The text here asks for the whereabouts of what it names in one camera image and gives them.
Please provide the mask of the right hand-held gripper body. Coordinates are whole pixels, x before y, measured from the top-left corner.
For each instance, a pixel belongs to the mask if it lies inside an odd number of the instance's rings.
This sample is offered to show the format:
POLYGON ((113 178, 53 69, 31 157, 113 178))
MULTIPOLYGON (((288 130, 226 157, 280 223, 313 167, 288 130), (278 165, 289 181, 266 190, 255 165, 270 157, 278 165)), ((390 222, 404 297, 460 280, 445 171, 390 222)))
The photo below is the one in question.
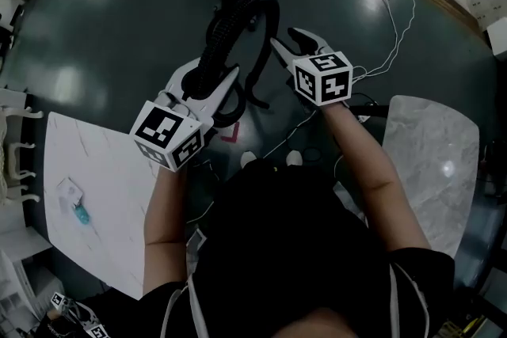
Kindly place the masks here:
POLYGON ((318 107, 347 101, 352 96, 353 66, 341 51, 320 47, 315 54, 287 56, 295 92, 318 107))

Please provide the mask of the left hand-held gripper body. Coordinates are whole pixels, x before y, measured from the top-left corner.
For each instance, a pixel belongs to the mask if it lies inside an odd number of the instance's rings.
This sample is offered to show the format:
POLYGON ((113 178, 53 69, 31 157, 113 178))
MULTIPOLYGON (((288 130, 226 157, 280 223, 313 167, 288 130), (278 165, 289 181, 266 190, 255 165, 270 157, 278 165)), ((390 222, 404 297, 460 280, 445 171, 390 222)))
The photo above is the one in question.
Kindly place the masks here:
POLYGON ((216 95, 183 98, 175 88, 146 101, 130 130, 141 153, 172 172, 179 171, 215 135, 216 95))

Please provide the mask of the person's right forearm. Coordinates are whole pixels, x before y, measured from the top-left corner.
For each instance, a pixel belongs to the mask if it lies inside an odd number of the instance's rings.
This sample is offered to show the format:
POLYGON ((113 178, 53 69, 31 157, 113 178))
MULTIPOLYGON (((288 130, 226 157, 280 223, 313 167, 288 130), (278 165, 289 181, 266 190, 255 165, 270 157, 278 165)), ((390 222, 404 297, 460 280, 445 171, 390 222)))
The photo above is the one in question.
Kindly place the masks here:
POLYGON ((429 249, 398 173, 381 145, 343 104, 327 105, 322 112, 360 187, 369 228, 385 249, 429 249))

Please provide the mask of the person's left forearm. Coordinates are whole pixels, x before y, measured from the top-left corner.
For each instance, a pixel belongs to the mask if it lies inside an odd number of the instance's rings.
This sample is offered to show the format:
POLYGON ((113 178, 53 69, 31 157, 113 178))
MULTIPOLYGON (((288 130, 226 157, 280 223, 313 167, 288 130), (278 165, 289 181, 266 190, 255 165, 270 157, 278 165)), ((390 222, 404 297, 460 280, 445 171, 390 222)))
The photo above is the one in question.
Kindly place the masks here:
POLYGON ((187 173, 160 167, 144 220, 143 293, 186 280, 184 197, 187 173))

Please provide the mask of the white marble table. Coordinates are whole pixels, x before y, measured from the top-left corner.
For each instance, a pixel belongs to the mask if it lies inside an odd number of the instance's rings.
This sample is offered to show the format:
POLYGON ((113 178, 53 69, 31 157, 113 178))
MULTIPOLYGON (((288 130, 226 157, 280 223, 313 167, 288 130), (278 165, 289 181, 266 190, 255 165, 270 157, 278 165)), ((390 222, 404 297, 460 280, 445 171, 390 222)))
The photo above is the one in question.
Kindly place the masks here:
POLYGON ((49 241, 134 299, 143 294, 143 224, 157 172, 128 135, 49 113, 43 171, 49 241), (66 177, 83 192, 88 225, 59 208, 56 186, 66 177))

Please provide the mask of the white packet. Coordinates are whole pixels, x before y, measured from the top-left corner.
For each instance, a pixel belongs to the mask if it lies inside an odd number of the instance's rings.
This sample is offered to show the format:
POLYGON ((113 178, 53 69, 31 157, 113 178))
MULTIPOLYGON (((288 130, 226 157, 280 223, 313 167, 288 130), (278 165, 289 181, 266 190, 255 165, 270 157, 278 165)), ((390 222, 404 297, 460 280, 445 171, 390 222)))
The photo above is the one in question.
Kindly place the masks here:
POLYGON ((56 195, 59 208, 63 214, 72 212, 78 218, 82 217, 82 197, 83 192, 70 178, 64 178, 56 186, 56 195))

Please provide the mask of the teal packet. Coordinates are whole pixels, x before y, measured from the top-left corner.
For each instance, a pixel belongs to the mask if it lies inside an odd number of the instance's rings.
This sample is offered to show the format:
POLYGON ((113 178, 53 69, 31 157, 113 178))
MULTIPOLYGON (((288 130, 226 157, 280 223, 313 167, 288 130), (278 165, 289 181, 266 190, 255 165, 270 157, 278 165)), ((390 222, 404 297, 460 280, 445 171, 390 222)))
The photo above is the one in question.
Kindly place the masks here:
POLYGON ((75 204, 73 212, 81 224, 88 225, 90 223, 90 215, 82 203, 75 204))

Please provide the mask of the grey marble table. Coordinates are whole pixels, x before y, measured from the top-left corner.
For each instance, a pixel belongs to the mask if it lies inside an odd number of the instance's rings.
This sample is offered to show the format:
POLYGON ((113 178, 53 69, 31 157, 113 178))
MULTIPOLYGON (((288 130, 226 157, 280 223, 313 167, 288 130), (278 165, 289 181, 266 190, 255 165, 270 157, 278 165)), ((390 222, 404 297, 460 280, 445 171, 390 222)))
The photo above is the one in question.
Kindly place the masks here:
POLYGON ((432 249, 455 256, 475 193, 478 126, 444 104, 391 98, 383 148, 432 249))

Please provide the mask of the white carved chair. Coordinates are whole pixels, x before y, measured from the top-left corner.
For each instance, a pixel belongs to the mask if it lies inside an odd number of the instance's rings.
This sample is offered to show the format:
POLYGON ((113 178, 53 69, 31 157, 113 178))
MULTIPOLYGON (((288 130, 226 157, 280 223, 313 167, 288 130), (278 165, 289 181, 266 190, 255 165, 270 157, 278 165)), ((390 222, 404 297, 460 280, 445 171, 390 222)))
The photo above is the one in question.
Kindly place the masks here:
POLYGON ((28 192, 24 180, 36 178, 32 170, 22 169, 21 152, 33 150, 35 143, 22 142, 23 119, 42 119, 42 111, 34 112, 27 103, 26 92, 0 87, 0 207, 40 202, 37 194, 28 192))

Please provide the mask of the person's black clothing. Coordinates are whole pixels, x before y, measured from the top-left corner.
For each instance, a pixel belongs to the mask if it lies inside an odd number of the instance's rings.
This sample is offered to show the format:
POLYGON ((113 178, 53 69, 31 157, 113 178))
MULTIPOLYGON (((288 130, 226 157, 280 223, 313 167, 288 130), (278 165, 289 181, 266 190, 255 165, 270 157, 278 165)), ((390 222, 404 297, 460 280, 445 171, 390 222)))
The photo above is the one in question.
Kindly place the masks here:
POLYGON ((444 323, 454 260, 429 249, 388 252, 306 166, 256 160, 215 196, 193 285, 167 283, 139 302, 139 338, 272 338, 318 309, 343 316, 360 338, 426 338, 444 323))

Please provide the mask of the white box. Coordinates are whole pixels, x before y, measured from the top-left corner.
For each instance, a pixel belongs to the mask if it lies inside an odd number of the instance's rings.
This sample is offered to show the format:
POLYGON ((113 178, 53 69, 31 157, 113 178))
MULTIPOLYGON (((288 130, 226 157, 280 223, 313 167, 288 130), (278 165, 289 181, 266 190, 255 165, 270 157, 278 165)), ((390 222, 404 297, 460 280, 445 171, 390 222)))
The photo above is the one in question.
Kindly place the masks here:
POLYGON ((507 62, 507 17, 489 25, 486 33, 494 57, 501 62, 507 62))

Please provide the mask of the spare hand-held gripper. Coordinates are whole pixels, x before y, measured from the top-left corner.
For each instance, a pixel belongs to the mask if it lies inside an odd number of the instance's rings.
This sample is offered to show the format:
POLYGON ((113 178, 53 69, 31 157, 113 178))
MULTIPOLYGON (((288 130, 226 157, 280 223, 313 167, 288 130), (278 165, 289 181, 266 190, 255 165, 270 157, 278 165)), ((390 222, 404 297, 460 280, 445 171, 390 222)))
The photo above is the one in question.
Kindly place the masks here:
POLYGON ((53 306, 36 329, 35 338, 112 338, 95 312, 56 291, 53 306))

